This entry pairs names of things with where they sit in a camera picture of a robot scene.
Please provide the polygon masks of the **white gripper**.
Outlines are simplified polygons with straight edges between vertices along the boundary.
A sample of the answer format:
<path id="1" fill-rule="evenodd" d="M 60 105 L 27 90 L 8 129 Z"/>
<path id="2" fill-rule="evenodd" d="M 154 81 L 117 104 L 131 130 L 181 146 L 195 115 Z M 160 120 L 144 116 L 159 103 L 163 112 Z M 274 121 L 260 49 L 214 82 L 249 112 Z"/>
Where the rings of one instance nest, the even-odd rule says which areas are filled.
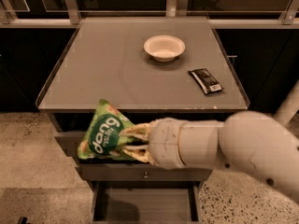
<path id="1" fill-rule="evenodd" d="M 185 167 L 179 155 L 178 141 L 181 126 L 185 120 L 157 119 L 150 130 L 148 123 L 137 124 L 124 129 L 120 136 L 148 140 L 149 145 L 122 146 L 121 150 L 135 160 L 153 164 L 166 170 L 183 169 Z"/>

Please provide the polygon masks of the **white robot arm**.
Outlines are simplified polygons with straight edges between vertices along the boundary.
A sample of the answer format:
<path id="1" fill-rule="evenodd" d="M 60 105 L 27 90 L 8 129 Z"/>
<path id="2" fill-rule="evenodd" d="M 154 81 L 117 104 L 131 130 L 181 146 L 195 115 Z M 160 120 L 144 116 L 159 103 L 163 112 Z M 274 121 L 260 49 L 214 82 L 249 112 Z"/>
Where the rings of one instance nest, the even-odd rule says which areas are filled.
<path id="1" fill-rule="evenodd" d="M 243 172 L 299 202 L 299 140 L 265 114 L 243 111 L 225 121 L 156 119 L 121 135 L 145 143 L 122 148 L 139 161 L 166 170 Z"/>

